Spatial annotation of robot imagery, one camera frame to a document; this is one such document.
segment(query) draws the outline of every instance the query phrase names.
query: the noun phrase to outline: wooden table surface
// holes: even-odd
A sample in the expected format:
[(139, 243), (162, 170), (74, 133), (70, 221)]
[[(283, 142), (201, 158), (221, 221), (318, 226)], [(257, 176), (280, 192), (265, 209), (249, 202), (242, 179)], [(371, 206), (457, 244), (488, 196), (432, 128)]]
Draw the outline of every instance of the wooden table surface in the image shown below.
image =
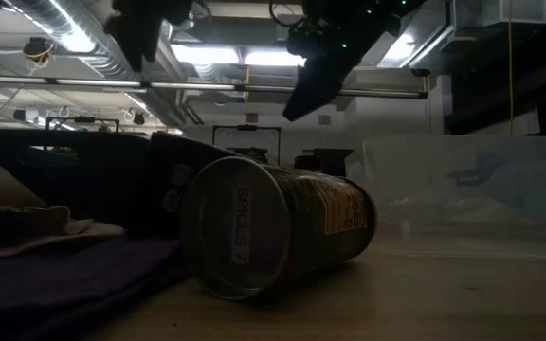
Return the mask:
[(546, 260), (383, 254), (297, 282), (276, 302), (230, 303), (194, 279), (89, 340), (546, 340)]

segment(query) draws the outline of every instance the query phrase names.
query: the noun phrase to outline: purple cloth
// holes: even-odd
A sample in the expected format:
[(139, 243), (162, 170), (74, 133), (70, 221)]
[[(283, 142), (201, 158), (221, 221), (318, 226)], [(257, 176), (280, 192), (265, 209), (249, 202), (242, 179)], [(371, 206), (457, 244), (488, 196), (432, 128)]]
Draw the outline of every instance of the purple cloth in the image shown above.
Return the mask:
[(179, 246), (118, 238), (0, 260), (0, 339), (61, 339), (151, 296), (187, 276)]

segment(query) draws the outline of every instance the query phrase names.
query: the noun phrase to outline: ceiling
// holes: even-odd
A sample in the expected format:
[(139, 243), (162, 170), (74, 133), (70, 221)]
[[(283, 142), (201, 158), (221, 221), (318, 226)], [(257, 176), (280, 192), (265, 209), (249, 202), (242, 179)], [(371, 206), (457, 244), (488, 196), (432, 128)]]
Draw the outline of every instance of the ceiling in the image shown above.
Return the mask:
[[(72, 0), (57, 0), (60, 3)], [(406, 68), (397, 68), (410, 58), (417, 47), (446, 23), (445, 0), (428, 0), (425, 5), (408, 15), (403, 20), (403, 31), (409, 35), (409, 40), (399, 41), (391, 35), (385, 35), (364, 57), (361, 65), (345, 81), (345, 87), (353, 88), (384, 88), (391, 90), (422, 91), (422, 79), (414, 77)], [(80, 3), (94, 17), (97, 23), (103, 23), (112, 13), (110, 0), (81, 0)], [(301, 14), (300, 0), (285, 0), (287, 6), (278, 6), (276, 13), (283, 20), (292, 20)], [(178, 32), (172, 36), (173, 43), (200, 44), (212, 46), (232, 46), (240, 54), (249, 48), (268, 47), (283, 50), (286, 31), (268, 16), (267, 1), (264, 0), (209, 0), (212, 17), (197, 19), (194, 28), (186, 32)], [(90, 68), (77, 54), (69, 53), (61, 45), (56, 45), (53, 57), (48, 65), (34, 69), (34, 65), (19, 52), (30, 37), (45, 37), (50, 39), (41, 28), (18, 11), (0, 9), (0, 75), (27, 76), (48, 78), (77, 78), (99, 80), (101, 75)], [(391, 67), (376, 68), (378, 65)], [(251, 84), (294, 85), (297, 81), (296, 66), (238, 66), (217, 65), (223, 81), (242, 83), (248, 80)], [(142, 77), (147, 81), (203, 81), (190, 63), (179, 63), (172, 56), (163, 56), (157, 63), (147, 63)], [(6, 102), (18, 88), (0, 85), (0, 103)], [(141, 110), (135, 100), (122, 92), (102, 91), (92, 88), (90, 91), (69, 91), (56, 88), (31, 88), (25, 86), (19, 90), (10, 108), (29, 107), (51, 109), (50, 113), (65, 106), (86, 115), (103, 115), (123, 119), (127, 109)], [(245, 123), (245, 112), (259, 114), (258, 124), (266, 126), (281, 126), (287, 129), (306, 130), (339, 130), (344, 125), (344, 110), (351, 98), (338, 98), (331, 105), (325, 106), (304, 119), (290, 123), (281, 116), (287, 94), (274, 93), (211, 93), (190, 91), (186, 94), (188, 104), (207, 125), (234, 125)], [(161, 91), (157, 94), (158, 106), (147, 103), (154, 117), (148, 118), (145, 127), (134, 127), (150, 131), (159, 129), (163, 123), (182, 127), (184, 124), (194, 124), (193, 119), (166, 120), (173, 110), (174, 91)], [(11, 118), (13, 110), (0, 113), (0, 125), (8, 119), (10, 124), (18, 125)], [(331, 116), (331, 123), (319, 124), (319, 116)]]

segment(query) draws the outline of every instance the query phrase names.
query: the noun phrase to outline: beige cloth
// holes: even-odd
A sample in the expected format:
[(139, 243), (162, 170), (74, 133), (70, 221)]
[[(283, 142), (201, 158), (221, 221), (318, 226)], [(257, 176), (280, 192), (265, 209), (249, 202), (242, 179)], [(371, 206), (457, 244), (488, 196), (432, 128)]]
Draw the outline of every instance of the beige cloth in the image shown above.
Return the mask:
[(64, 206), (47, 208), (0, 167), (0, 257), (53, 243), (106, 239), (124, 233), (119, 226), (72, 220)]

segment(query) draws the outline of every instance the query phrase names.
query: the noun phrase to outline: can lid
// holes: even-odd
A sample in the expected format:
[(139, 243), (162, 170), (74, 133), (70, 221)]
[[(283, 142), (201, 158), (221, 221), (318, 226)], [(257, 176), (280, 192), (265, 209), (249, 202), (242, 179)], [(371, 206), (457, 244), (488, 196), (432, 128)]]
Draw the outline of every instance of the can lid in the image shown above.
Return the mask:
[(280, 276), (290, 247), (290, 216), (275, 179), (259, 164), (227, 157), (203, 169), (181, 214), (185, 258), (209, 291), (246, 299)]

